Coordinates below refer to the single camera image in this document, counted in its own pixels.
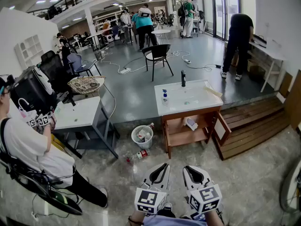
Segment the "glass door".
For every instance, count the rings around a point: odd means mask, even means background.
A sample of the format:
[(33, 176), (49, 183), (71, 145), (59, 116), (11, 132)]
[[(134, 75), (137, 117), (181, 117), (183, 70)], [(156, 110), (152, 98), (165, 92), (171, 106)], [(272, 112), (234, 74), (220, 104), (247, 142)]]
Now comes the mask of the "glass door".
[(203, 0), (203, 10), (205, 32), (227, 41), (231, 17), (240, 12), (240, 0)]

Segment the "blue chair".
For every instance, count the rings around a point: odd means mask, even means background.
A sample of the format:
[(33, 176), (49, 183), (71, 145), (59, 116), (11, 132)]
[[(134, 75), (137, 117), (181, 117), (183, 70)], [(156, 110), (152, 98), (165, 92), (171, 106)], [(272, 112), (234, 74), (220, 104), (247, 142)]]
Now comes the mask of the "blue chair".
[(68, 59), (68, 65), (71, 69), (71, 72), (73, 75), (79, 75), (80, 73), (86, 73), (88, 76), (93, 76), (91, 72), (91, 68), (94, 66), (99, 75), (101, 76), (101, 73), (99, 69), (96, 66), (96, 60), (95, 61), (87, 61), (82, 60), (82, 56), (80, 54), (76, 53), (70, 53), (67, 56)]

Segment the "white wall shelf unit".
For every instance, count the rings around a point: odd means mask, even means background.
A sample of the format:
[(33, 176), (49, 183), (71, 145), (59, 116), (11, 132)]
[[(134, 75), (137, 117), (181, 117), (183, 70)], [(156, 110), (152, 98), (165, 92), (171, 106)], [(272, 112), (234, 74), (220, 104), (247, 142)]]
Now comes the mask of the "white wall shelf unit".
[(16, 44), (14, 49), (22, 70), (41, 63), (44, 51), (37, 34)]

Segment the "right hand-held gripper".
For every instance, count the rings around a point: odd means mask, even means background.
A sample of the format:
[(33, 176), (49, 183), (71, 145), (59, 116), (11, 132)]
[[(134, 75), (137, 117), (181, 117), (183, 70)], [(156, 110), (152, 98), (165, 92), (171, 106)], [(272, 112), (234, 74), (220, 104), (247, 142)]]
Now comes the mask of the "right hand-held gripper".
[(219, 207), (222, 194), (218, 184), (204, 186), (211, 181), (209, 174), (196, 166), (185, 166), (183, 168), (184, 184), (187, 187), (189, 197), (188, 204), (198, 213), (204, 214)]

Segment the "wooden vanity cabinet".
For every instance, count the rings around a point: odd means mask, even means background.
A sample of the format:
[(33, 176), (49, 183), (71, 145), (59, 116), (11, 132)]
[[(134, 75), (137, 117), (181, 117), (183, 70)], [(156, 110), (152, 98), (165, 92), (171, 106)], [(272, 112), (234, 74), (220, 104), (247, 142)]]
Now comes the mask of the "wooden vanity cabinet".
[[(161, 121), (164, 118), (168, 123), (171, 148), (199, 141), (208, 143), (215, 123), (214, 112), (220, 112), (220, 110), (220, 106), (215, 106), (162, 116)], [(195, 131), (183, 125), (185, 117), (192, 118), (198, 124), (198, 128)]]

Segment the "white ceramic sink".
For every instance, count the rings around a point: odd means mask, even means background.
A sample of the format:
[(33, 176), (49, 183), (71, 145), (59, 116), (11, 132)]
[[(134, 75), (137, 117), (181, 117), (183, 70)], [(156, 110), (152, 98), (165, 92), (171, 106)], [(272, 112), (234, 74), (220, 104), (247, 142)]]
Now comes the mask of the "white ceramic sink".
[[(205, 90), (204, 86), (212, 88), (208, 80), (187, 81), (185, 87), (182, 87), (181, 82), (155, 86), (154, 91), (159, 116), (222, 106), (222, 99)], [(167, 90), (168, 106), (162, 105), (162, 89)]]

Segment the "black equipment case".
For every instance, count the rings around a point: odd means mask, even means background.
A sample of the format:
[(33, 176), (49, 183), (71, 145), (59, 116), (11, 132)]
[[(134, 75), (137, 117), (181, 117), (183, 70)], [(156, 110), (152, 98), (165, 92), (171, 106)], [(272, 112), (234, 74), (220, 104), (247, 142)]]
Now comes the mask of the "black equipment case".
[(57, 95), (36, 66), (27, 68), (15, 78), (9, 91), (16, 107), (22, 107), (27, 112), (36, 110), (37, 114), (47, 114), (56, 109)]

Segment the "white mesh waste basket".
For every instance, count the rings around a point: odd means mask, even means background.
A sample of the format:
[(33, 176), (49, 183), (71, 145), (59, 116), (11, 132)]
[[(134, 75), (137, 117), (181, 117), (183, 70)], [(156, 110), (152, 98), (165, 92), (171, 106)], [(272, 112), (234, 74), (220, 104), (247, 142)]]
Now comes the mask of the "white mesh waste basket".
[(141, 149), (148, 150), (152, 146), (153, 130), (148, 125), (138, 126), (132, 131), (131, 138)]

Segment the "black metal chair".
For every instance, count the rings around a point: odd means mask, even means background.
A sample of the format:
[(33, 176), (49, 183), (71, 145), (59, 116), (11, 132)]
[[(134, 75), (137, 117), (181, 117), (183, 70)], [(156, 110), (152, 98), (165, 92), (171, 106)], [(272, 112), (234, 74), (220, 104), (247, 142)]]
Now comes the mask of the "black metal chair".
[(170, 50), (171, 44), (161, 44), (155, 45), (147, 48), (143, 48), (141, 52), (145, 57), (146, 62), (146, 71), (148, 71), (148, 61), (152, 62), (152, 81), (154, 81), (154, 70), (156, 62), (162, 62), (163, 66), (165, 63), (168, 65), (168, 68), (172, 74), (174, 75), (169, 62), (167, 61), (167, 53)]

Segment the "black mesh office chair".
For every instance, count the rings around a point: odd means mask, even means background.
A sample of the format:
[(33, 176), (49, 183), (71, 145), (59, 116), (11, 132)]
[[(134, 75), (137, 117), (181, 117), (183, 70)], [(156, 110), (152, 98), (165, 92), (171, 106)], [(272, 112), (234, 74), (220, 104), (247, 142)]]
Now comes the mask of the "black mesh office chair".
[(75, 78), (75, 75), (67, 72), (58, 54), (52, 50), (43, 54), (39, 68), (47, 76), (48, 82), (56, 93), (68, 92), (68, 95), (73, 97), (68, 82)]

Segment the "person's light blue shirt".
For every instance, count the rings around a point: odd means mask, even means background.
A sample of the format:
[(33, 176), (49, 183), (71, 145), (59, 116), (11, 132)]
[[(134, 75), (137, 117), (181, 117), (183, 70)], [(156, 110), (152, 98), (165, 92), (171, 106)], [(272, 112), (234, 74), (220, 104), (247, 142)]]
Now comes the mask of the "person's light blue shirt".
[(143, 226), (207, 226), (206, 222), (160, 215), (145, 217)]

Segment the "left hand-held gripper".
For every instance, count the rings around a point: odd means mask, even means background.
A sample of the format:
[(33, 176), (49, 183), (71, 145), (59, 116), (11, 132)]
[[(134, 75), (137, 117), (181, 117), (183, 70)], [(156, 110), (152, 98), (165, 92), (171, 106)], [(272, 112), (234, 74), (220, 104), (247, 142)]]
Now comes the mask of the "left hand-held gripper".
[(169, 175), (170, 165), (167, 163), (158, 164), (144, 174), (143, 183), (136, 189), (135, 194), (137, 211), (157, 214), (163, 209), (167, 198)]

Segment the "person's left forearm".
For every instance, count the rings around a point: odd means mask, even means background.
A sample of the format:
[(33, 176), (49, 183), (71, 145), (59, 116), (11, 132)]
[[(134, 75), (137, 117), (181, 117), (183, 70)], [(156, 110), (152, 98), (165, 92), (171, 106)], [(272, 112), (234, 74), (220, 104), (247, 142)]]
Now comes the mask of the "person's left forearm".
[(147, 214), (145, 212), (141, 212), (141, 211), (134, 211), (131, 216), (131, 218), (134, 220), (134, 221), (140, 221), (140, 222), (143, 222), (145, 216)]

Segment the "person's black trousers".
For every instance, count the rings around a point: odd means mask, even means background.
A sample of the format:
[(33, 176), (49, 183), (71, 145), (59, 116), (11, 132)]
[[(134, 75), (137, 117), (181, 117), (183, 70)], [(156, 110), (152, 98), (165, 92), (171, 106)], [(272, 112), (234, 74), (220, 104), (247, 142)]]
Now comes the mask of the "person's black trousers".
[(175, 214), (172, 212), (171, 208), (163, 208), (157, 212), (157, 215), (169, 217), (169, 218), (176, 218)]

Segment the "beige wooden strip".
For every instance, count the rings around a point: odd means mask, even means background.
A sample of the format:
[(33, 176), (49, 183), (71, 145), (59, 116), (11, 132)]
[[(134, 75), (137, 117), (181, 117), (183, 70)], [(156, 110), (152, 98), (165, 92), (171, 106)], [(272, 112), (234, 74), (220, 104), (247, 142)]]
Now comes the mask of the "beige wooden strip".
[(204, 89), (209, 91), (210, 93), (214, 94), (215, 96), (221, 98), (222, 93), (215, 91), (214, 89), (208, 87), (208, 86), (204, 86)]

